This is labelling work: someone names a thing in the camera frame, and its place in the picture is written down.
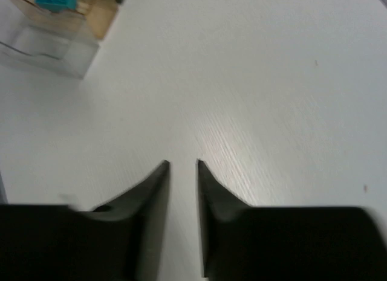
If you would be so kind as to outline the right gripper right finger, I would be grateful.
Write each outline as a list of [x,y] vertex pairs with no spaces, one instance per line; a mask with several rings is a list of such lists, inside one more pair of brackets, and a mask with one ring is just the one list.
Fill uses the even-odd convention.
[[208,280],[386,279],[386,240],[363,207],[254,207],[202,160],[197,188]]

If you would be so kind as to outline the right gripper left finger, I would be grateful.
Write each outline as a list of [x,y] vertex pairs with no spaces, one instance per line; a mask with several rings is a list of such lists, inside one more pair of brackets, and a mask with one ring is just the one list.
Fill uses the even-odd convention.
[[1,279],[156,280],[169,191],[170,164],[163,161],[88,212],[1,205]]

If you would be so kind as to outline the long cyan lego brick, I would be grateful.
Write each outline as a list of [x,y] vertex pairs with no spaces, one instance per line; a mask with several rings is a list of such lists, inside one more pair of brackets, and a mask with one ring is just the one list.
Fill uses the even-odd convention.
[[60,13],[64,10],[74,11],[77,7],[77,0],[34,0],[34,3],[50,12]]

